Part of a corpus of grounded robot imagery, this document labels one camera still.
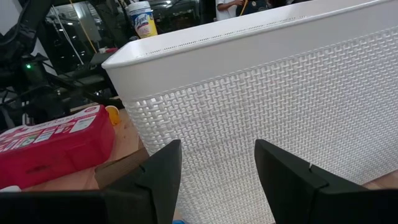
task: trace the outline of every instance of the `wooden table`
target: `wooden table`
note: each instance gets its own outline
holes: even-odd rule
[[[136,152],[142,146],[136,128],[131,123],[125,109],[120,111],[121,122],[114,127],[116,138],[114,149],[112,150],[109,161],[115,161],[124,156]],[[46,191],[46,190],[94,190],[98,189],[98,184],[94,178],[94,169],[81,170],[72,174],[50,180],[43,184],[24,189],[24,191]]]

